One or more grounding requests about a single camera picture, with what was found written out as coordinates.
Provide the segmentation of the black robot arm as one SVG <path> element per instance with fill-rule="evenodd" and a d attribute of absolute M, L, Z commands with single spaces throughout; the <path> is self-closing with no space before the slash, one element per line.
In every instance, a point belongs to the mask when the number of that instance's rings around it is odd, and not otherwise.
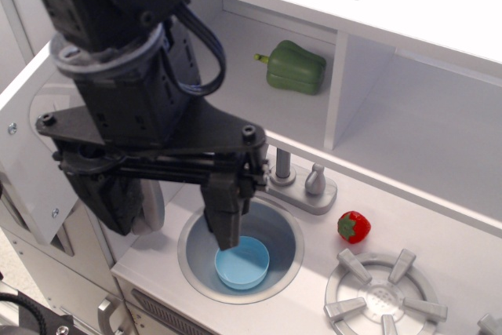
<path fill-rule="evenodd" d="M 39 117 L 37 131 L 77 196 L 112 231 L 153 231 L 148 181 L 197 184 L 221 249 L 266 186 L 264 130 L 210 105 L 227 64 L 189 0 L 42 0 L 49 52 L 84 104 Z"/>

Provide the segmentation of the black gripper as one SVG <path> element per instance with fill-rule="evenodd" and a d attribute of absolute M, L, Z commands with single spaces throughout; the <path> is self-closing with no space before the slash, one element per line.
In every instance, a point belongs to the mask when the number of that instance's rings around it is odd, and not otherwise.
<path fill-rule="evenodd" d="M 100 53 L 56 35 L 49 53 L 83 104 L 41 116 L 36 128 L 96 217 L 127 235 L 143 208 L 140 178 L 198 184 L 219 248 L 238 246 L 249 198 L 267 185 L 265 135 L 193 94 L 200 76 L 186 28 L 158 26 Z"/>

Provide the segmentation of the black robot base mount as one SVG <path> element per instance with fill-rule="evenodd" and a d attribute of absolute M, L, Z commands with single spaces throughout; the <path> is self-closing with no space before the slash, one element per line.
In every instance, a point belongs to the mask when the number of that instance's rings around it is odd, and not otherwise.
<path fill-rule="evenodd" d="M 18 307 L 18 324 L 1 325 L 1 334 L 77 334 L 73 322 L 23 295 L 1 293 L 1 302 Z"/>

